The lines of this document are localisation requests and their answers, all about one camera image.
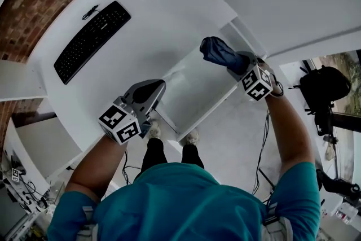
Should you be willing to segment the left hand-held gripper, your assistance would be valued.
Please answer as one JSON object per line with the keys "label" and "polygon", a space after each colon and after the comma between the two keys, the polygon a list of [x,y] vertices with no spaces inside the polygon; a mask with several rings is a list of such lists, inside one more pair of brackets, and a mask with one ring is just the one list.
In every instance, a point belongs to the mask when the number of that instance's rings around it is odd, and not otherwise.
{"label": "left hand-held gripper", "polygon": [[144,138],[151,127],[149,115],[158,106],[165,90],[166,82],[162,79],[132,85],[123,96],[107,106],[98,118],[99,125],[120,145],[136,136]]}

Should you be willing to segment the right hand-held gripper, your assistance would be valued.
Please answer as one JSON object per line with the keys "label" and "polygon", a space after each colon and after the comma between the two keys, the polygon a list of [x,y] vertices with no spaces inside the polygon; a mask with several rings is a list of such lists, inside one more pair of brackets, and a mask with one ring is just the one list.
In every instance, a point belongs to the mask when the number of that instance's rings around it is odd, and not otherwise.
{"label": "right hand-held gripper", "polygon": [[245,94],[252,100],[264,99],[273,91],[273,88],[270,73],[259,66],[262,59],[248,51],[238,51],[236,56],[241,59],[241,64],[236,67],[242,68],[244,73],[240,75],[231,68],[227,68],[228,73],[243,87]]}

